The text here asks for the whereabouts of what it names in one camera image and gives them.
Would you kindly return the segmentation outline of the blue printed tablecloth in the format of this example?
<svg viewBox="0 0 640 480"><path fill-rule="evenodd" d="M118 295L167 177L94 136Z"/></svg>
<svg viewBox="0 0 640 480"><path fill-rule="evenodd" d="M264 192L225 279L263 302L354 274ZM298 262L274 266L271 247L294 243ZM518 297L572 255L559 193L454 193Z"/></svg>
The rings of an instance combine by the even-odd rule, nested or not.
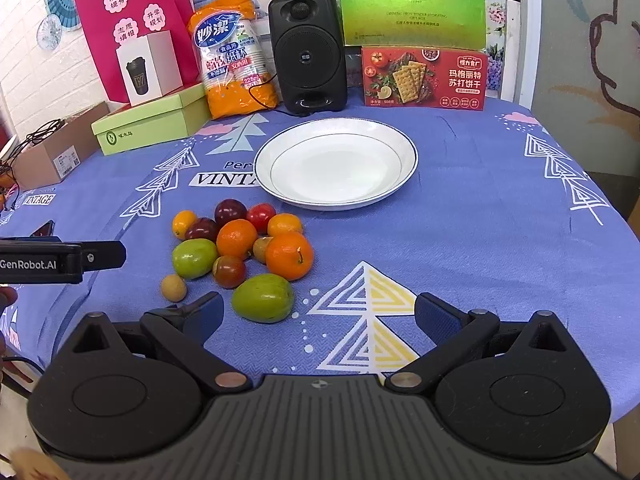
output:
<svg viewBox="0 0 640 480"><path fill-rule="evenodd" d="M395 194L344 212L301 211L314 265L294 286L293 314L257 324L232 311L206 347L253 378L386 373L427 352L421 292L505 321L553 311L608 389L620 417L639 401L639 243L597 185L525 108L490 100L479 113L374 108L354 94L349 117L413 140L419 163ZM210 216L226 198L268 195L256 152L292 126L279 113L231 118L190 139L95 154L62 183L18 196L5 236L47 222L66 242L120 240L127 260L78 285L26 286L1 319L18 353L47 365L80 319L134 321L165 304L178 212Z"/></svg>

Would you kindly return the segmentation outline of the brown longan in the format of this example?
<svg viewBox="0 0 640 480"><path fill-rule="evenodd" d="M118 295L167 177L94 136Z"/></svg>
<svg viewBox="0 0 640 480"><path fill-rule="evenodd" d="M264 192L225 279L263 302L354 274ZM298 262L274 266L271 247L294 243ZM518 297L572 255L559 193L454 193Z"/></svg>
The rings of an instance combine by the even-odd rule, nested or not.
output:
<svg viewBox="0 0 640 480"><path fill-rule="evenodd" d="M188 288L183 278L177 274L166 275L160 282L160 292L172 304L178 304L188 294Z"/></svg>
<svg viewBox="0 0 640 480"><path fill-rule="evenodd" d="M258 237L258 239L254 241L252 254L255 260L262 264L266 263L266 252L271 241L271 236Z"/></svg>

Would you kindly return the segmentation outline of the small orange kumquat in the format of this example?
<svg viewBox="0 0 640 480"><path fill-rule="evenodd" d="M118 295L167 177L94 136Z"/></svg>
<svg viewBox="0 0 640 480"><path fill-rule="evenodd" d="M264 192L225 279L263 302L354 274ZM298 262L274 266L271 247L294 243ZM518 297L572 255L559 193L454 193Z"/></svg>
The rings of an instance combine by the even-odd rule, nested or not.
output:
<svg viewBox="0 0 640 480"><path fill-rule="evenodd" d="M192 210L182 210L172 219L171 231L174 233L178 240L186 239L186 232L190 227L198 220L198 215Z"/></svg>

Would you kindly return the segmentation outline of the large orange mandarin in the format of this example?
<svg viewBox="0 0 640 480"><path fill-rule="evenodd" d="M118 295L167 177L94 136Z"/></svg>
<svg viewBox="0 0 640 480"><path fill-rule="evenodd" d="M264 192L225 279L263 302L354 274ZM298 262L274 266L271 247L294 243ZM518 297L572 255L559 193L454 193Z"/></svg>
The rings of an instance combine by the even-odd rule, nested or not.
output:
<svg viewBox="0 0 640 480"><path fill-rule="evenodd" d="M314 263L314 250L303 234L288 232L270 240L265 259L270 273L292 282L309 273Z"/></svg>

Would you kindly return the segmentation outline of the shiny green gift box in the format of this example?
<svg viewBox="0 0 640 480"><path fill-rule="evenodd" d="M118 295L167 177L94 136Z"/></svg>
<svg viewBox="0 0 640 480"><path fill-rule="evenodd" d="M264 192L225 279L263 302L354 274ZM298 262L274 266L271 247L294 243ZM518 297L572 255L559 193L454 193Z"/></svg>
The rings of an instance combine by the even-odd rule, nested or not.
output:
<svg viewBox="0 0 640 480"><path fill-rule="evenodd" d="M349 46L482 50L485 0L340 0Z"/></svg>

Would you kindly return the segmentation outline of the white ceramic plate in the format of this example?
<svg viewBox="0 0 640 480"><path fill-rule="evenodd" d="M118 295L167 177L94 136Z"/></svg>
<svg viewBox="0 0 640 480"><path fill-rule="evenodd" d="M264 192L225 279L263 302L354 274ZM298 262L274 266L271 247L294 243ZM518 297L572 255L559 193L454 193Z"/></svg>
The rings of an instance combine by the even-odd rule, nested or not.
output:
<svg viewBox="0 0 640 480"><path fill-rule="evenodd" d="M419 165L400 130L361 118L326 118L287 128L256 153L254 175L283 203L316 211L369 206L397 192Z"/></svg>

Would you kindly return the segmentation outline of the dark purple plum top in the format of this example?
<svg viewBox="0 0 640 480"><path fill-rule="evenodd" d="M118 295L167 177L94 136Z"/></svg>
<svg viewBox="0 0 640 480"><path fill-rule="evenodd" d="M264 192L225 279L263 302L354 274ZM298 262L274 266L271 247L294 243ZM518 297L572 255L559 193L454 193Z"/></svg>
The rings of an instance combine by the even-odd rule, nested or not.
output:
<svg viewBox="0 0 640 480"><path fill-rule="evenodd" d="M233 220L245 220L246 215L247 208L234 198L222 200L214 210L214 220L220 228Z"/></svg>

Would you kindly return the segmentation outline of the red cracker box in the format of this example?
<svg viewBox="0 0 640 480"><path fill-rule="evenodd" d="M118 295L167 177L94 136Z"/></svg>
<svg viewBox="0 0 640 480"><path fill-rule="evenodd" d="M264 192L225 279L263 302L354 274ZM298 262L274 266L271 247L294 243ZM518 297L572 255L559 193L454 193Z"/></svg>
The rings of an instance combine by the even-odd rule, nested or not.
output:
<svg viewBox="0 0 640 480"><path fill-rule="evenodd" d="M415 47L361 49L364 102L376 107L484 108L482 52Z"/></svg>

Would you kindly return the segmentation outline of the pink tote bag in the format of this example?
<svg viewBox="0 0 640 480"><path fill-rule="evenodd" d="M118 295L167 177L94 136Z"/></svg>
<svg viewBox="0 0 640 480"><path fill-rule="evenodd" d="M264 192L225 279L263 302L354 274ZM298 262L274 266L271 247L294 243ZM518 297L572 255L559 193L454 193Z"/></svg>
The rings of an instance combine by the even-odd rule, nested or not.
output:
<svg viewBox="0 0 640 480"><path fill-rule="evenodd" d="M75 4L107 99L128 101L117 48L152 32L170 33L182 81L193 84L198 79L198 61L186 29L192 15L190 0L75 0Z"/></svg>

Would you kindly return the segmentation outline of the orange paper cup pack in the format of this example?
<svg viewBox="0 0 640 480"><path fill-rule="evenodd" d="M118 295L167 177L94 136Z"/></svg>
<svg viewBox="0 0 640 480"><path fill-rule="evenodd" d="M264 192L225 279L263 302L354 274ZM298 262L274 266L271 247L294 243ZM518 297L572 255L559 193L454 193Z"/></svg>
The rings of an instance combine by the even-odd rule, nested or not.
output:
<svg viewBox="0 0 640 480"><path fill-rule="evenodd" d="M254 31L252 0L215 0L191 16L201 80L214 119L271 110L279 104Z"/></svg>

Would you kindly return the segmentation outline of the large green fruit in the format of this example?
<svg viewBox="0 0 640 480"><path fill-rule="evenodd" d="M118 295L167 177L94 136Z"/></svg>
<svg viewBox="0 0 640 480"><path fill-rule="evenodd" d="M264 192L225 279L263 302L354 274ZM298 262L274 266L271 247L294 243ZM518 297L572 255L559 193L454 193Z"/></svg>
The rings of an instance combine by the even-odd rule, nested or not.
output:
<svg viewBox="0 0 640 480"><path fill-rule="evenodd" d="M242 283L232 294L231 305L241 318L262 324L283 321L295 302L291 284L277 274L260 274Z"/></svg>

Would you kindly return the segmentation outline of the red-orange plum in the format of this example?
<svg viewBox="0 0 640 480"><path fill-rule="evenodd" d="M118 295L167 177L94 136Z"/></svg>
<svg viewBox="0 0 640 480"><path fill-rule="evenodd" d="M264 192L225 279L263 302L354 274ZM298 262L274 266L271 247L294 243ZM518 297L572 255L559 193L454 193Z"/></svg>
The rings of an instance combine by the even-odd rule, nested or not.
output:
<svg viewBox="0 0 640 480"><path fill-rule="evenodd" d="M244 261L232 255L220 256L213 265L214 281L222 288L232 289L241 285L246 279Z"/></svg>

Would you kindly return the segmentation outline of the light green shoe box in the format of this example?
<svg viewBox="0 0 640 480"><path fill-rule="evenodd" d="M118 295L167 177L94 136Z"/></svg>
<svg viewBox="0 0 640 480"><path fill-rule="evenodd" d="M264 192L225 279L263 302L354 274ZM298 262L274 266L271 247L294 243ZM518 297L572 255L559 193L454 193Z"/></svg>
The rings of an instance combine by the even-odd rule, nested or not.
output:
<svg viewBox="0 0 640 480"><path fill-rule="evenodd" d="M91 125L104 155L186 139L210 121L202 84L137 106L124 106Z"/></svg>

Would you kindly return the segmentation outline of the small orange mandarin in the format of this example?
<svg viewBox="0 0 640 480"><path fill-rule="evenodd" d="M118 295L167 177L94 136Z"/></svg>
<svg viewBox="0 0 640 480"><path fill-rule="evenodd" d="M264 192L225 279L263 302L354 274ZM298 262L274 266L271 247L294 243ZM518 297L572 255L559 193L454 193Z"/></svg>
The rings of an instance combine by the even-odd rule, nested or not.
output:
<svg viewBox="0 0 640 480"><path fill-rule="evenodd" d="M303 222L295 214L275 214L269 219L267 234L278 236L285 233L297 232L303 234Z"/></svg>

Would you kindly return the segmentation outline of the dark red plum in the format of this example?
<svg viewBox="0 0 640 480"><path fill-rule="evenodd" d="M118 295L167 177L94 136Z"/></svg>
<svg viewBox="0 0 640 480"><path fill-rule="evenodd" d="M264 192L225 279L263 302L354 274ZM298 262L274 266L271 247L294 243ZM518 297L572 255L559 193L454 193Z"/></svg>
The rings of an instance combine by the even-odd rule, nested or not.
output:
<svg viewBox="0 0 640 480"><path fill-rule="evenodd" d="M204 238L204 240L211 240L216 242L219 232L219 226L213 219L198 218L191 224L190 228L186 230L184 238L186 240L196 240L197 238Z"/></svg>

